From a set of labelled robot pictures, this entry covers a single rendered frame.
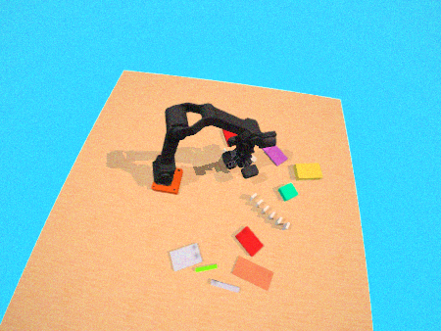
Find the yellow block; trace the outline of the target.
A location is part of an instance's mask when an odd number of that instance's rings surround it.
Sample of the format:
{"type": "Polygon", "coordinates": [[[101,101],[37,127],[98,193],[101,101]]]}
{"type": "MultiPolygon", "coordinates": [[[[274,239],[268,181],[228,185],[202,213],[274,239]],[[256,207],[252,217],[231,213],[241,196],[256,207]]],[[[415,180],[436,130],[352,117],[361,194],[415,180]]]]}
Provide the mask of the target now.
{"type": "Polygon", "coordinates": [[[295,164],[293,168],[296,181],[321,180],[323,178],[319,163],[295,164]]]}

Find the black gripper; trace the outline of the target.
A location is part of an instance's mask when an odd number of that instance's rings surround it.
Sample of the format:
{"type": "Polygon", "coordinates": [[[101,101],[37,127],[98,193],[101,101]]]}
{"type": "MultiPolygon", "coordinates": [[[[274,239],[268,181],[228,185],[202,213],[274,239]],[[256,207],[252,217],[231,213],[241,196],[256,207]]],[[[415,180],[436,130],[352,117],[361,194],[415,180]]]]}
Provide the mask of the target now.
{"type": "MultiPolygon", "coordinates": [[[[238,136],[238,135],[236,135],[236,136],[238,136]]],[[[241,159],[241,164],[238,165],[238,167],[241,168],[241,173],[242,173],[243,177],[245,179],[247,179],[247,178],[250,178],[250,177],[258,175],[259,174],[258,168],[257,168],[256,165],[252,165],[252,161],[251,161],[251,158],[253,157],[252,154],[255,153],[255,150],[253,150],[249,154],[245,154],[245,153],[241,152],[239,150],[239,147],[236,144],[236,140],[235,140],[236,136],[229,137],[227,139],[227,143],[228,143],[229,147],[232,147],[233,145],[236,145],[237,155],[241,159]]]]}

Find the green flat block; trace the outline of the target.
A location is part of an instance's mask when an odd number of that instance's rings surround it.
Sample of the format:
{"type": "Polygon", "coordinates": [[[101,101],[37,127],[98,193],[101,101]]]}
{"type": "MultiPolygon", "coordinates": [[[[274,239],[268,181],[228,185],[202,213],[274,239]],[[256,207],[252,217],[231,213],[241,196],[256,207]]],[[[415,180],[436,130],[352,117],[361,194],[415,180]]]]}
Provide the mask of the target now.
{"type": "Polygon", "coordinates": [[[292,183],[280,187],[278,191],[279,191],[278,192],[279,195],[281,196],[284,202],[293,199],[299,195],[296,189],[294,188],[294,186],[292,185],[292,183]]]}

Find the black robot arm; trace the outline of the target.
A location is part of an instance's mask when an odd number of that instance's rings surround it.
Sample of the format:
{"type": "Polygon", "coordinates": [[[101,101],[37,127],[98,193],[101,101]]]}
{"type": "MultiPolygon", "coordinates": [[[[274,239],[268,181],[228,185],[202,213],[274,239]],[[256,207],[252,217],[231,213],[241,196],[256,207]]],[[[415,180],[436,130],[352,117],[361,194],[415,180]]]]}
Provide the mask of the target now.
{"type": "MultiPolygon", "coordinates": [[[[179,140],[195,135],[206,126],[212,125],[237,134],[236,144],[239,150],[245,154],[251,153],[255,145],[259,146],[259,149],[277,145],[276,130],[262,132],[256,119],[239,118],[213,104],[182,103],[166,108],[165,116],[167,127],[161,155],[158,155],[157,159],[152,162],[154,182],[157,185],[172,185],[176,170],[174,154],[179,140]],[[188,112],[200,114],[201,118],[189,126],[186,114],[188,112]]],[[[236,168],[236,165],[241,164],[237,148],[224,152],[221,156],[228,169],[236,168]]]]}

